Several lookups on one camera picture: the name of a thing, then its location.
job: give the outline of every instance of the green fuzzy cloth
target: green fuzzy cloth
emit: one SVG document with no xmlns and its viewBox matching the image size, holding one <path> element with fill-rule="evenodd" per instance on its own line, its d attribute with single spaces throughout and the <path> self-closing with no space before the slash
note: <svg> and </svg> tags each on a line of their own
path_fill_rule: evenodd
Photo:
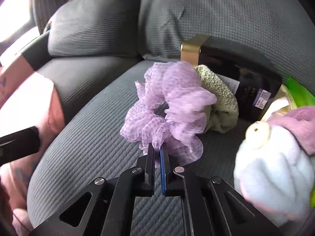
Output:
<svg viewBox="0 0 315 236">
<path fill-rule="evenodd" d="M 206 106 L 204 113 L 207 115 L 207 125 L 204 132 L 208 130 L 225 133 L 237 124 L 238 105 L 236 97 L 221 79 L 207 66 L 195 67 L 202 82 L 202 87 L 217 97 L 217 102 Z"/>
</svg>

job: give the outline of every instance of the purple scrunchie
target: purple scrunchie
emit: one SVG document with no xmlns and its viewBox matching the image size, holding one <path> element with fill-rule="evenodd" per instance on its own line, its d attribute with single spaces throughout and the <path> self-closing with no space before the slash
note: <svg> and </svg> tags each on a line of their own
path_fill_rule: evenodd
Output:
<svg viewBox="0 0 315 236">
<path fill-rule="evenodd" d="M 149 143 L 159 150 L 163 143 L 180 165 L 198 160 L 203 145 L 196 134 L 206 127 L 204 107 L 216 103 L 215 94 L 201 87 L 201 79 L 188 62 L 154 63 L 144 74 L 145 83 L 135 82 L 139 101 L 129 109 L 120 134 L 128 142 L 140 141 L 146 155 Z M 166 117 L 154 113 L 166 102 Z"/>
</svg>

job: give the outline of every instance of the bolt head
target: bolt head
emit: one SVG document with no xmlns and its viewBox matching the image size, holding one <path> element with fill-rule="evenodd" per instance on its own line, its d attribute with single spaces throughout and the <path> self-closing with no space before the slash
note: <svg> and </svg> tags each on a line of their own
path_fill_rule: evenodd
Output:
<svg viewBox="0 0 315 236">
<path fill-rule="evenodd" d="M 175 171 L 176 173 L 183 173 L 183 172 L 185 171 L 185 169 L 184 169 L 183 167 L 176 167 L 176 168 L 174 169 L 174 171 Z"/>
<path fill-rule="evenodd" d="M 131 169 L 132 173 L 135 173 L 135 174 L 139 174 L 142 172 L 142 168 L 140 167 L 134 167 Z"/>
<path fill-rule="evenodd" d="M 219 176 L 214 176 L 212 178 L 212 182 L 215 183 L 215 184 L 221 184 L 222 183 L 222 178 L 219 177 Z"/>
<path fill-rule="evenodd" d="M 97 179 L 94 180 L 94 184 L 96 185 L 102 185 L 105 183 L 105 180 L 101 177 L 98 177 Z"/>
</svg>

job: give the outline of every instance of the gray car seat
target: gray car seat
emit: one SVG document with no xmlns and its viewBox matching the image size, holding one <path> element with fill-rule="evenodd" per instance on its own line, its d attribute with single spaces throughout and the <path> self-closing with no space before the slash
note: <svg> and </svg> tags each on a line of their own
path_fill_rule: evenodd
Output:
<svg viewBox="0 0 315 236">
<path fill-rule="evenodd" d="M 138 144 L 119 135 L 137 101 L 134 81 L 143 81 L 154 61 L 178 60 L 181 42 L 200 33 L 259 50 L 284 80 L 291 75 L 315 93 L 315 27 L 297 0 L 141 0 L 138 50 L 146 60 L 96 95 L 48 148 L 27 196 L 34 227 L 97 176 L 114 178 L 135 164 L 142 155 Z M 249 124 L 239 120 L 226 134 L 200 135 L 204 153 L 189 166 L 199 176 L 218 175 L 233 185 L 235 154 Z M 152 198 L 136 199 L 131 235 L 183 235 L 179 198 L 162 196 L 158 170 L 155 182 Z M 283 231 L 295 235 L 299 228 Z"/>
<path fill-rule="evenodd" d="M 52 59 L 37 71 L 54 82 L 66 124 L 142 60 L 136 49 L 140 0 L 108 1 L 69 0 L 51 19 L 46 43 Z"/>
</svg>

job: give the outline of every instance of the plush toy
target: plush toy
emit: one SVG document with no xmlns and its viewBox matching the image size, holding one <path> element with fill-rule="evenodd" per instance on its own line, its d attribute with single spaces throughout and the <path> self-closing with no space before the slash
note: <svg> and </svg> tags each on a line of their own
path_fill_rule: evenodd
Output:
<svg viewBox="0 0 315 236">
<path fill-rule="evenodd" d="M 234 187 L 276 226 L 303 221 L 310 211 L 315 107 L 253 123 L 236 155 Z"/>
</svg>

